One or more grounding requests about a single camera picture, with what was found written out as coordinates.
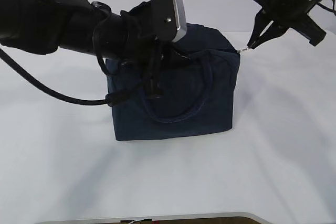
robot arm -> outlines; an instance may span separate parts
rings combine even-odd
[[[248,47],[255,49],[261,44],[278,38],[293,28],[317,46],[326,36],[309,16],[310,10],[322,0],[254,0],[262,9],[255,18],[254,31]]]
[[[142,80],[133,89],[107,95],[105,100],[85,101],[59,94],[37,81],[0,49],[0,58],[36,88],[59,100],[79,105],[115,105],[144,87],[157,97],[162,45],[186,34],[182,0],[150,0],[121,15],[100,2],[87,0],[0,0],[0,43],[33,54],[46,55],[58,47],[96,55],[109,76],[104,58],[121,66],[136,64]]]

bag strap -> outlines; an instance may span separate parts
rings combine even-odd
[[[212,72],[212,68],[211,68],[211,65],[210,65],[209,56],[202,57],[200,59],[200,62],[201,62],[202,68],[203,68],[205,88],[204,88],[202,94],[196,100],[195,104],[191,108],[187,109],[185,112],[183,112],[180,115],[172,116],[172,117],[168,117],[168,118],[162,118],[162,117],[158,116],[153,111],[153,108],[150,105],[148,99],[145,97],[144,90],[143,89],[140,90],[140,97],[141,97],[141,100],[144,104],[144,107],[145,107],[148,115],[153,120],[155,120],[159,123],[177,123],[177,122],[182,122],[184,120],[190,119],[190,118],[192,118],[193,116],[195,116],[199,113],[199,111],[204,106],[207,98],[209,97],[209,95],[211,93],[211,90],[212,90],[212,85],[213,85],[213,72]]]

wire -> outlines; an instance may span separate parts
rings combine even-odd
[[[110,99],[88,101],[88,100],[80,100],[80,99],[68,97],[61,93],[58,93],[48,88],[47,86],[39,82],[37,79],[35,79],[32,75],[30,75],[25,69],[23,69],[18,63],[16,63],[7,53],[5,53],[1,49],[0,49],[0,58],[7,65],[9,65],[15,72],[17,72],[20,76],[22,76],[26,81],[32,84],[35,88],[39,89],[40,91],[58,100],[72,103],[72,104],[77,104],[77,105],[84,105],[84,106],[99,106],[99,105],[111,103]]]
[[[320,7],[323,8],[324,10],[327,10],[327,11],[329,11],[329,12],[331,12],[331,13],[334,13],[335,16],[336,16],[336,9],[335,9],[336,0],[331,0],[331,1],[332,1],[332,9],[329,8],[329,7],[327,7],[327,6],[325,6],[325,5],[323,5],[323,4],[321,4],[321,3],[318,3],[318,6],[320,6]]]
[[[251,49],[251,48],[246,47],[246,48],[244,48],[244,49],[237,50],[237,53],[241,54],[242,52],[246,52],[246,51],[248,51],[248,50],[250,50],[250,49]]]
[[[104,58],[103,58],[103,54],[101,51],[101,47],[100,47],[100,32],[102,27],[104,26],[105,23],[107,23],[112,15],[112,10],[111,8],[101,2],[93,2],[92,3],[96,8],[102,10],[105,14],[106,14],[106,18],[100,22],[96,28],[93,31],[93,35],[92,35],[92,43],[93,43],[93,49],[95,51],[96,57],[97,57],[97,61],[99,64],[99,67],[101,69],[101,71],[106,75],[106,76],[110,76],[110,77],[114,77],[119,73],[119,67],[118,70],[115,73],[111,73],[108,68],[106,67],[106,63],[104,62]]]

navy blue bag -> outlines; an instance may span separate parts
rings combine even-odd
[[[187,35],[176,43],[192,64],[163,71],[164,96],[148,100],[141,89],[129,101],[114,106],[118,141],[158,140],[228,131],[232,128],[233,97],[240,55],[216,29],[188,24]],[[115,60],[107,60],[114,72]],[[108,77],[109,93],[131,88],[139,80],[133,67]]]

